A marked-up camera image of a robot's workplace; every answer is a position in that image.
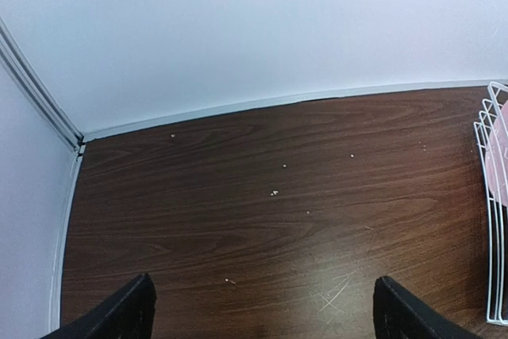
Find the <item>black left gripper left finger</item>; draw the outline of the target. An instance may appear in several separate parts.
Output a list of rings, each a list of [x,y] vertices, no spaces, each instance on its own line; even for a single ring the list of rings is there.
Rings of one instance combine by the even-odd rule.
[[[93,310],[46,335],[47,338],[150,338],[156,289],[148,274],[138,275]]]

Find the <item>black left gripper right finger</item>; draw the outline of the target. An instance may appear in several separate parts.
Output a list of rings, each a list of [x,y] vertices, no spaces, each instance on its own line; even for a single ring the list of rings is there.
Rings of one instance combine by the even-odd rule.
[[[450,322],[390,276],[375,281],[374,328],[377,338],[477,338]]]

